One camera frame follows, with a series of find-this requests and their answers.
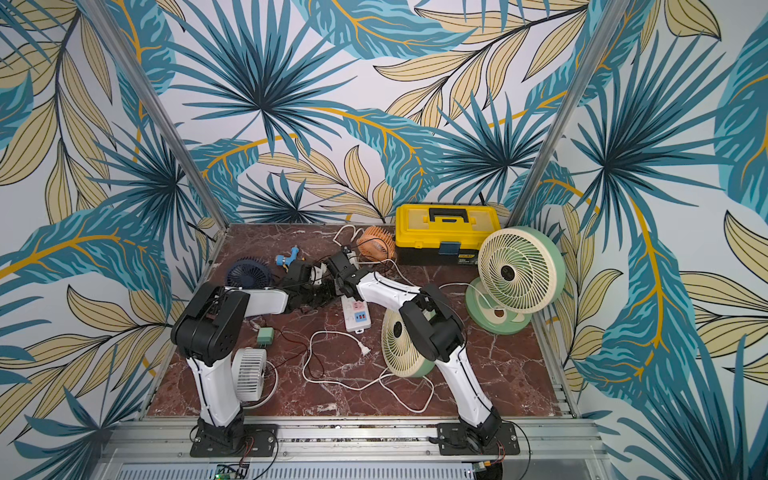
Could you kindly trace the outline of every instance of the power strip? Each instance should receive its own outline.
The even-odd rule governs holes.
[[[368,302],[358,302],[346,295],[341,297],[341,306],[344,310],[344,323],[347,332],[358,335],[371,327],[371,314],[368,311]]]

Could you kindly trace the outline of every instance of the orange fan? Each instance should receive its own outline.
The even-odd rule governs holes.
[[[392,234],[381,227],[368,227],[357,239],[360,254],[373,260],[383,262],[395,259],[395,240]]]

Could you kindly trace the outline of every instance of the green fan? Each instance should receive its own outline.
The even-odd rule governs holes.
[[[519,332],[531,314],[554,302],[565,284],[557,246],[529,227],[491,233],[478,254],[480,277],[467,289],[467,310],[482,328],[499,335]]]
[[[434,312],[424,312],[430,318]],[[382,354],[389,370],[401,377],[424,376],[435,366],[419,353],[408,335],[402,317],[395,310],[384,313],[382,324]]]

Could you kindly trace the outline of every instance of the tropical leaf wallpaper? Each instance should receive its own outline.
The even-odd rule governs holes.
[[[180,7],[108,4],[162,93]],[[3,0],[0,48],[0,462],[87,478],[139,414],[217,228],[76,2]]]
[[[231,222],[508,215],[609,0],[105,0]],[[630,0],[528,205],[617,478],[768,476],[768,7]],[[87,478],[218,231],[75,0],[0,1],[0,442]]]
[[[649,3],[527,207],[568,271],[538,320],[617,478],[768,478],[768,5]]]

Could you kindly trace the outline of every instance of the white cable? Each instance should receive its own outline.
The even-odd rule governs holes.
[[[348,223],[348,224],[346,224],[346,225],[342,225],[342,227],[341,227],[341,228],[339,228],[339,231],[338,231],[338,232],[336,232],[336,235],[334,235],[334,236],[333,236],[333,242],[334,242],[336,245],[338,245],[339,247],[341,247],[342,245],[341,245],[341,243],[339,243],[338,241],[336,241],[336,239],[337,239],[337,238],[339,238],[339,234],[340,234],[340,233],[342,233],[342,231],[343,231],[345,228],[347,228],[347,227],[351,227],[351,228],[352,228],[352,238],[350,238],[350,239],[349,239],[349,242],[350,242],[350,243],[352,243],[352,241],[353,241],[353,240],[355,240],[355,237],[357,237],[358,235],[360,235],[360,234],[362,233],[362,228],[358,228],[357,230],[355,230],[355,226],[354,226],[354,225],[352,225],[352,224],[350,224],[350,223]]]
[[[261,407],[265,403],[269,402],[270,399],[272,398],[272,395],[274,395],[275,391],[277,391],[277,381],[280,379],[280,377],[277,375],[277,369],[275,368],[275,365],[273,365],[272,362],[270,362],[269,360],[267,360],[266,362],[269,363],[269,365],[272,367],[272,371],[275,372],[275,384],[272,386],[272,391],[270,392],[269,395],[266,396],[264,400],[260,400],[256,405],[244,406],[243,410],[253,410]]]
[[[444,286],[451,286],[451,285],[466,285],[466,286],[470,286],[485,301],[485,305],[487,305],[490,310],[496,310],[496,309],[502,308],[500,306],[499,307],[491,306],[491,303],[488,301],[487,298],[485,298],[485,294],[483,292],[481,292],[479,288],[477,288],[476,286],[472,285],[471,283],[464,283],[464,282],[444,283],[441,286],[439,286],[438,288],[443,288]]]
[[[360,347],[360,352],[364,356],[368,355],[368,353],[371,351],[370,348],[368,348],[367,346],[363,345],[362,342],[360,342],[357,338],[355,338],[354,336],[350,335],[347,332],[336,332],[336,331],[332,331],[332,330],[320,330],[318,332],[315,332],[310,337],[310,345],[309,345],[309,348],[306,351],[306,361],[304,362],[304,365],[301,367],[301,376],[304,377],[304,379],[307,382],[310,382],[310,383],[321,383],[321,384],[322,383],[326,383],[326,384],[330,384],[330,385],[339,385],[339,386],[342,386],[342,387],[344,387],[346,389],[354,390],[355,392],[361,392],[361,391],[367,389],[368,387],[378,383],[382,387],[384,387],[384,389],[387,392],[392,393],[392,395],[400,403],[400,405],[406,407],[410,412],[412,412],[412,413],[423,413],[425,410],[427,410],[427,407],[429,406],[429,403],[432,401],[432,397],[435,395],[435,384],[432,383],[432,380],[430,380],[430,379],[428,379],[426,377],[423,377],[423,378],[429,383],[429,386],[431,388],[431,392],[429,393],[429,398],[427,398],[426,403],[424,404],[424,406],[420,410],[414,410],[411,407],[407,406],[397,396],[397,394],[392,391],[392,389],[390,389],[388,386],[384,385],[384,382],[383,382],[384,379],[389,378],[390,376],[395,376],[394,373],[387,373],[387,370],[389,370],[389,368],[385,368],[384,370],[382,370],[382,372],[379,374],[379,378],[377,378],[375,380],[371,380],[370,382],[366,383],[364,386],[361,386],[361,387],[349,386],[349,385],[347,385],[345,383],[339,382],[338,380],[314,380],[314,379],[308,378],[306,376],[306,367],[310,364],[310,360],[312,359],[312,342],[313,342],[313,340],[315,338],[315,335],[319,335],[320,333],[335,333],[336,335],[348,336],[350,339],[353,339],[353,340],[355,340],[355,342],[357,342],[357,345]]]

